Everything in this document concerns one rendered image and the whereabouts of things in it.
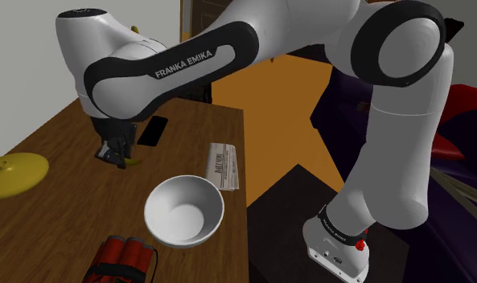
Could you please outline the black phone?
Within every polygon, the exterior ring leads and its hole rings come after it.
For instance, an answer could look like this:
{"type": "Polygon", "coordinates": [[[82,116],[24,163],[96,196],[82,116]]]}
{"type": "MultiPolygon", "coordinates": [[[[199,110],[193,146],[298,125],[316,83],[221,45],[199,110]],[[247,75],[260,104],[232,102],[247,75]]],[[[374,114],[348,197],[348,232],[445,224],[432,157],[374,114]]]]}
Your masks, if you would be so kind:
{"type": "Polygon", "coordinates": [[[167,122],[168,119],[166,117],[152,116],[138,139],[138,144],[141,146],[156,146],[167,126],[167,122]]]}

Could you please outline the white bowl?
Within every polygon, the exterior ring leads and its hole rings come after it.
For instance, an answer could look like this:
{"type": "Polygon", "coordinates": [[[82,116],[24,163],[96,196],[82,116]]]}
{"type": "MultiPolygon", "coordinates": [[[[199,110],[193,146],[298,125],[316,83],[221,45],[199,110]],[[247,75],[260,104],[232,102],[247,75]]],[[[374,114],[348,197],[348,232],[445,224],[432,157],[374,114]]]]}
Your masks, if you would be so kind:
{"type": "Polygon", "coordinates": [[[180,175],[158,184],[149,194],[144,220],[151,235],[171,248],[192,248],[208,240],[224,218],[224,199],[214,184],[180,175]]]}

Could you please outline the brown wooden table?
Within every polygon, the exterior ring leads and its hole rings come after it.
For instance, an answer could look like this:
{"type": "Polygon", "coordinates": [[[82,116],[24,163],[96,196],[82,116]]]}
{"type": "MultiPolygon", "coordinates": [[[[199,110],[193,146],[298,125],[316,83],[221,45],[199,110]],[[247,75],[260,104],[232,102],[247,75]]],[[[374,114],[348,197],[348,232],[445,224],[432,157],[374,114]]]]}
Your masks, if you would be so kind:
{"type": "Polygon", "coordinates": [[[49,171],[0,199],[0,283],[81,283],[111,235],[156,245],[144,221],[150,192],[176,175],[204,175],[213,142],[244,149],[239,109],[174,99],[158,115],[167,119],[158,144],[137,146],[138,164],[125,170],[95,158],[100,139],[78,101],[16,146],[44,156],[49,171]]]}

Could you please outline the yellow pot lid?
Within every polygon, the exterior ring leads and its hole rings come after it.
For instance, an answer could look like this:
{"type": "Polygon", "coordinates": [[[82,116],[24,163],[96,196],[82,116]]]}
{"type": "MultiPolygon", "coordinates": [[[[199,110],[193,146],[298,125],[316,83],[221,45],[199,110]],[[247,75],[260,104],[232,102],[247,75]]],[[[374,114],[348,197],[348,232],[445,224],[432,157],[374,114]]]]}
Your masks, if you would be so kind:
{"type": "Polygon", "coordinates": [[[34,153],[0,157],[0,199],[18,195],[40,183],[49,170],[48,160],[34,153]]]}

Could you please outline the folded newspaper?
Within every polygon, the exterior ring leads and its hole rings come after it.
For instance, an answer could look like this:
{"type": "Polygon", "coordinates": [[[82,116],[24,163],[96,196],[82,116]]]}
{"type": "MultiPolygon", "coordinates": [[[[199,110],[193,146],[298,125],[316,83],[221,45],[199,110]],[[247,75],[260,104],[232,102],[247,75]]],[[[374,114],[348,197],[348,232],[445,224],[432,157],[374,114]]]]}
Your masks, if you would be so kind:
{"type": "Polygon", "coordinates": [[[223,143],[209,145],[205,178],[220,190],[239,189],[235,146],[223,143]]]}

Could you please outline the red dynamite bundle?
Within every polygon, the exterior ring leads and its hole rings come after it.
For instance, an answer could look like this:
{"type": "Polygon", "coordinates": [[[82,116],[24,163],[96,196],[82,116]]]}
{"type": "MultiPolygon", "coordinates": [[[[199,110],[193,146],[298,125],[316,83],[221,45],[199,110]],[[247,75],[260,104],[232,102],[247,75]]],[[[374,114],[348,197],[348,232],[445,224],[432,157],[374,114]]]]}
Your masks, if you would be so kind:
{"type": "Polygon", "coordinates": [[[158,251],[142,239],[108,236],[98,248],[81,283],[146,283],[152,258],[153,283],[158,267],[158,251]]]}

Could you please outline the brown door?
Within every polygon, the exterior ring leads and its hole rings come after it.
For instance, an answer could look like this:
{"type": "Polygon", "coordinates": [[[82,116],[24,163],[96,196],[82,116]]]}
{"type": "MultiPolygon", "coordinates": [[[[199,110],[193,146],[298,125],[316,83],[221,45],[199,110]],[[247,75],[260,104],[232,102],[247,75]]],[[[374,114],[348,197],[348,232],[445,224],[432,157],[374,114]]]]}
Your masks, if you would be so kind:
{"type": "Polygon", "coordinates": [[[210,26],[232,0],[180,0],[180,41],[210,26]]]}

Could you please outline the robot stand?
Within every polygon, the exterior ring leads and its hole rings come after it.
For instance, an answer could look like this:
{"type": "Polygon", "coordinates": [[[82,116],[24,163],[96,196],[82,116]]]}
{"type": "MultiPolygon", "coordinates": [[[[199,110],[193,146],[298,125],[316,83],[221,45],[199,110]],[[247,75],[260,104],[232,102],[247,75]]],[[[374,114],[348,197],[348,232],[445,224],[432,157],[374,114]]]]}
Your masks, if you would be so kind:
{"type": "MultiPolygon", "coordinates": [[[[302,226],[336,191],[297,165],[247,208],[249,263],[263,276],[256,283],[343,283],[309,258],[302,226]]],[[[364,283],[402,283],[409,246],[373,224],[364,283]]]]}

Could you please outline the dark purple sofa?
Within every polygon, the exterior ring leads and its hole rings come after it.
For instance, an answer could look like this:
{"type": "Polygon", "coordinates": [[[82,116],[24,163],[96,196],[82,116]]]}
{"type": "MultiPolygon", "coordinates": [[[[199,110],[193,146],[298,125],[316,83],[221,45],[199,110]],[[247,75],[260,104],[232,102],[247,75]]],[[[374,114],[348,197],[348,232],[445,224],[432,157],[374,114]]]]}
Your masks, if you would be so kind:
{"type": "MultiPolygon", "coordinates": [[[[371,96],[370,84],[334,69],[311,114],[342,178],[365,143],[371,96]]],[[[477,88],[450,87],[431,165],[477,190],[477,88]]],[[[403,283],[477,283],[477,219],[434,179],[428,200],[422,226],[394,232],[409,245],[403,283]]]]}

